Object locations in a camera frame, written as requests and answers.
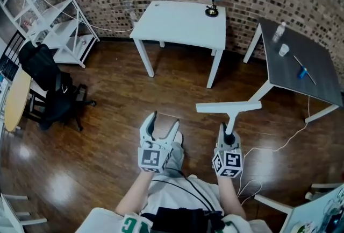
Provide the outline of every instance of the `round wooden table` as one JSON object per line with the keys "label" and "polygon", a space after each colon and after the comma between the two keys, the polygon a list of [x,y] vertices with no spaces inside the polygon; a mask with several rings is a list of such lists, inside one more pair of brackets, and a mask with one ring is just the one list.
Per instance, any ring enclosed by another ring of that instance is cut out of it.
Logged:
{"label": "round wooden table", "polygon": [[30,92],[30,83],[31,77],[19,67],[6,100],[5,127],[8,131],[13,131],[19,124]]}

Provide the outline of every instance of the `person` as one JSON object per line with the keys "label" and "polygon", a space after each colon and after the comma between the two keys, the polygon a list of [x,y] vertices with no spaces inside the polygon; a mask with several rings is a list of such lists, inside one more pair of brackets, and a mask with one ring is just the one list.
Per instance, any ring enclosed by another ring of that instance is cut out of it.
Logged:
{"label": "person", "polygon": [[[77,233],[271,233],[264,221],[246,221],[231,178],[219,176],[218,185],[206,183],[195,175],[185,178],[180,172],[184,159],[182,144],[183,136],[177,132],[165,170],[160,174],[142,171],[117,205],[115,213],[93,209]],[[210,223],[220,228],[198,229],[207,221],[204,217],[210,216]],[[157,230],[154,228],[156,224],[166,229]]]}

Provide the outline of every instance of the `wire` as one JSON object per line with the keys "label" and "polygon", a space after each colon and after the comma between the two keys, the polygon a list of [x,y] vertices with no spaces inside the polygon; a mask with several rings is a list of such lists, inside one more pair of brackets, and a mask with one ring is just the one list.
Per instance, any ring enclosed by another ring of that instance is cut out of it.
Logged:
{"label": "wire", "polygon": [[210,206],[210,208],[211,208],[211,210],[212,211],[215,211],[215,209],[214,209],[214,206],[210,203],[210,201],[196,188],[196,186],[184,175],[184,173],[182,172],[182,171],[180,171],[180,170],[177,170],[177,169],[174,169],[174,168],[169,168],[169,167],[166,167],[166,169],[171,169],[171,170],[175,170],[175,171],[178,171],[179,172],[179,174],[180,175],[182,175],[185,179],[186,179],[186,181],[189,183],[189,184],[191,184],[191,186],[196,190],[196,192],[198,193],[198,194],[200,194],[201,195],[201,197],[209,204],[209,206]]}
{"label": "wire", "polygon": [[202,201],[198,196],[196,196],[196,195],[193,194],[192,192],[189,192],[188,190],[184,189],[183,187],[180,187],[180,186],[178,186],[178,185],[176,185],[176,184],[173,184],[172,182],[163,181],[163,180],[158,180],[158,179],[154,179],[154,180],[152,180],[152,181],[164,182],[164,183],[167,183],[167,184],[171,184],[171,185],[173,185],[173,186],[175,186],[175,187],[178,187],[178,188],[181,189],[181,190],[184,190],[185,192],[189,193],[190,195],[192,195],[192,196],[194,196],[196,199],[198,199],[198,200],[205,206],[205,208],[206,208],[209,212],[211,212],[211,209],[209,208],[208,205],[206,205],[206,204],[204,203],[204,201]]}
{"label": "wire", "polygon": [[[310,115],[310,96],[308,96],[308,105],[307,105],[307,109],[308,109],[308,117],[310,117],[310,116],[311,116],[311,115]],[[269,149],[269,148],[257,148],[257,147],[251,148],[251,149],[244,155],[243,160],[242,160],[242,166],[244,166],[245,158],[247,157],[247,155],[248,155],[249,153],[251,153],[253,150],[278,152],[279,150],[285,148],[285,147],[289,144],[289,142],[290,142],[291,139],[293,139],[299,132],[301,132],[301,131],[303,131],[304,129],[306,129],[307,125],[308,125],[308,123],[306,123],[306,125],[305,125],[302,129],[300,129],[300,130],[298,130],[296,133],[294,133],[294,135],[293,135],[292,137],[290,137],[290,138],[288,139],[288,141],[287,141],[282,147],[280,147],[280,148],[278,148],[278,149],[272,150],[272,149]],[[252,181],[258,182],[258,183],[260,184],[260,187],[259,187],[259,189],[258,189],[257,192],[255,192],[253,195],[251,195],[251,196],[247,197],[246,199],[244,199],[244,201],[241,203],[241,205],[243,205],[243,203],[244,203],[245,201],[247,201],[250,197],[253,197],[254,195],[256,195],[256,194],[262,189],[262,184],[261,184],[259,181],[255,180],[255,179],[250,180],[248,183],[246,183],[246,185],[243,187],[243,189],[241,189],[241,178],[242,178],[242,175],[243,175],[243,170],[242,170],[241,175],[240,175],[240,178],[239,178],[239,190],[238,190],[238,193],[236,194],[237,197],[239,197],[239,196],[241,195],[242,191],[243,191],[243,190],[249,185],[249,183],[252,182]]]}
{"label": "wire", "polygon": [[[52,5],[50,2],[48,2],[47,0],[43,0],[45,1],[48,5],[50,5],[51,7],[55,8],[56,10],[59,10],[58,8],[56,8],[54,5]],[[68,16],[69,18],[72,18],[74,20],[77,20],[76,18],[74,18],[73,16],[69,15],[69,14],[66,14],[64,13],[63,11],[61,11],[62,14],[65,14],[66,16]],[[85,25],[90,25],[91,27],[94,27],[96,29],[100,29],[100,30],[105,30],[105,31],[110,31],[110,32],[127,32],[127,31],[130,31],[130,30],[133,30],[134,28],[131,28],[131,29],[128,29],[128,30],[111,30],[111,29],[104,29],[104,28],[101,28],[101,27],[98,27],[98,26],[94,26],[94,25],[91,25],[91,24],[87,24],[85,23],[84,21],[82,20],[78,20],[80,23],[83,23]]]}

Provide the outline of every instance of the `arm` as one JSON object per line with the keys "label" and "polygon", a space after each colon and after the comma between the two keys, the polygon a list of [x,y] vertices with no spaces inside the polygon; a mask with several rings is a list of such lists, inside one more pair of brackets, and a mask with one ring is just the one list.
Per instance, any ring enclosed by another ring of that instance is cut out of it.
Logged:
{"label": "arm", "polygon": [[115,212],[118,215],[136,213],[139,214],[148,197],[148,188],[154,173],[141,172],[129,191],[117,205]]}
{"label": "arm", "polygon": [[245,211],[234,190],[232,179],[226,176],[218,176],[217,181],[220,189],[220,204],[225,215],[234,214],[246,219]]}

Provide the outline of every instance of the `white cup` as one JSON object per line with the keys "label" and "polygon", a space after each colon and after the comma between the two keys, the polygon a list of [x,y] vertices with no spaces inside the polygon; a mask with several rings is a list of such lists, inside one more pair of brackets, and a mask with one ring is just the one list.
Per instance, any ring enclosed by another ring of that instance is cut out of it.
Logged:
{"label": "white cup", "polygon": [[288,53],[288,51],[289,51],[289,46],[287,46],[286,44],[283,44],[281,46],[281,49],[279,50],[279,54],[280,54],[280,56],[283,57]]}

